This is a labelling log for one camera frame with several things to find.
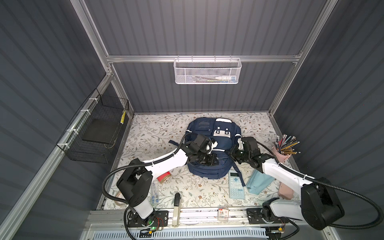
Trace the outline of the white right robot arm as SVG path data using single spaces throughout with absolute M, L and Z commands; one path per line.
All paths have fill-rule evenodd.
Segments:
M 260 143 L 253 137 L 245 137 L 226 151 L 234 162 L 247 163 L 262 174 L 273 177 L 298 194 L 298 201 L 269 200 L 264 206 L 264 219 L 286 217 L 306 221 L 316 230 L 323 230 L 345 215 L 344 208 L 329 181 L 316 183 L 312 177 L 301 175 L 279 162 L 272 151 L 261 153 Z

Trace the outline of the teal pencil case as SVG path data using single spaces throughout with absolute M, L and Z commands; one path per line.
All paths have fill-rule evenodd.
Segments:
M 265 188 L 267 188 L 275 178 L 254 170 L 250 179 L 246 184 L 248 192 L 252 195 L 259 195 Z

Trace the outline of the light blue calculator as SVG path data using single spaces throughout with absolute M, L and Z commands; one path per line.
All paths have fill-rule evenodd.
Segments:
M 240 175 L 234 170 L 230 170 L 228 174 L 230 198 L 235 200 L 244 200 L 245 191 L 241 182 Z

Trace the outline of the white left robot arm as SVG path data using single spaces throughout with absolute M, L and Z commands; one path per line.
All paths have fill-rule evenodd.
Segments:
M 117 187 L 128 207 L 136 212 L 144 222 L 155 217 L 155 210 L 147 199 L 153 181 L 175 168 L 189 163 L 213 165 L 218 162 L 213 153 L 218 143 L 213 138 L 201 134 L 187 133 L 177 148 L 168 154 L 149 162 L 138 159 L 126 166 L 117 181 Z

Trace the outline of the navy blue student backpack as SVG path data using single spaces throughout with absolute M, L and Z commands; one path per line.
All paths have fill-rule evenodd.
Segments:
M 188 168 L 192 174 L 217 180 L 225 177 L 231 169 L 234 169 L 240 175 L 243 187 L 246 185 L 241 171 L 229 156 L 230 150 L 238 144 L 238 139 L 242 137 L 241 128 L 237 124 L 223 118 L 198 118 L 189 123 L 186 133 L 188 136 L 185 137 L 181 150 L 185 152 L 184 156 L 187 157 Z M 217 142 L 212 153 L 217 154 L 218 165 L 210 167 L 192 163 L 192 155 L 195 152 L 192 149 L 192 143 L 199 134 Z

